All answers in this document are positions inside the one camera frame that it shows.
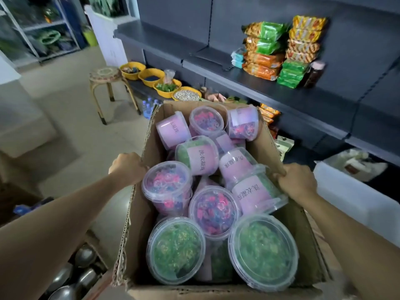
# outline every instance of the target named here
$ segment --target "green package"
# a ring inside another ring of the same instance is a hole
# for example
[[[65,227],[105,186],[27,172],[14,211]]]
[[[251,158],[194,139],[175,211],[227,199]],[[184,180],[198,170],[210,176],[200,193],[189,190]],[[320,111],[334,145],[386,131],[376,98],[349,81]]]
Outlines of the green package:
[[[243,25],[242,31],[256,38],[276,41],[282,34],[288,31],[287,27],[288,25],[280,23],[254,22],[249,25]]]
[[[281,48],[281,43],[278,41],[269,41],[265,39],[247,37],[243,40],[247,51],[253,51],[263,55],[271,55]]]
[[[292,60],[286,60],[282,64],[282,68],[286,70],[291,70],[291,71],[296,71],[298,73],[304,74],[306,70],[308,69],[309,64],[308,63],[303,63],[299,61],[292,61]]]
[[[288,79],[283,79],[280,76],[277,79],[277,83],[280,85],[284,85],[290,88],[296,88],[297,85],[299,85],[300,81],[295,81],[295,80],[288,80]]]
[[[285,80],[300,82],[304,77],[304,73],[284,68],[280,71],[279,77]]]

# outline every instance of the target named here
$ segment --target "stainless steel bowl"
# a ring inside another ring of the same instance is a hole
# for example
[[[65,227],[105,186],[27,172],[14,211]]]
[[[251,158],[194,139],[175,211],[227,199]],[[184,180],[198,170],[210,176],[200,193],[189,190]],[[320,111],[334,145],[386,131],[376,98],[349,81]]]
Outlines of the stainless steel bowl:
[[[48,300],[80,300],[78,294],[75,286],[66,285],[52,293]]]
[[[93,268],[87,268],[77,280],[77,284],[89,290],[98,280],[98,275]]]
[[[71,276],[74,266],[71,263],[67,263],[54,277],[53,282],[48,287],[48,292],[53,292],[56,289],[62,287],[65,282],[67,282]]]
[[[96,261],[97,255],[93,248],[87,244],[83,245],[75,254],[75,265],[77,267],[88,267],[94,261]]]

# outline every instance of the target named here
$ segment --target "stool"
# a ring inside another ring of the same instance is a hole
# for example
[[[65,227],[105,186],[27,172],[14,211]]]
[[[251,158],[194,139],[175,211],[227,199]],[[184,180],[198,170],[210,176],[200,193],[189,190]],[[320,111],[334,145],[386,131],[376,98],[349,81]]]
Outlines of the stool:
[[[111,83],[118,82],[118,81],[123,82],[127,88],[127,91],[130,94],[133,104],[135,105],[136,111],[138,112],[139,115],[141,115],[139,107],[137,107],[138,105],[135,101],[135,97],[133,96],[133,91],[130,88],[127,80],[122,76],[121,71],[118,69],[118,67],[106,66],[106,67],[94,70],[89,74],[89,80],[90,80],[90,91],[92,92],[94,103],[97,107],[97,113],[99,114],[101,122],[104,125],[107,125],[107,122],[104,119],[103,112],[101,111],[100,105],[97,102],[96,96],[94,95],[94,90],[96,89],[97,86],[99,86],[101,84],[107,84],[107,90],[108,90],[108,95],[110,97],[110,101],[114,102],[115,99],[114,99],[114,94],[112,92],[113,90],[111,87]]]

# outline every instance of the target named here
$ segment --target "fish tank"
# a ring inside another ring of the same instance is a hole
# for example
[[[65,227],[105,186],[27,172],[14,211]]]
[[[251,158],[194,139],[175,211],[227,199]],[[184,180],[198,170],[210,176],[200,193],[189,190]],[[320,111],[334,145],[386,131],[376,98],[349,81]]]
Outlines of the fish tank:
[[[119,17],[125,15],[121,0],[89,0],[92,9],[107,17]]]

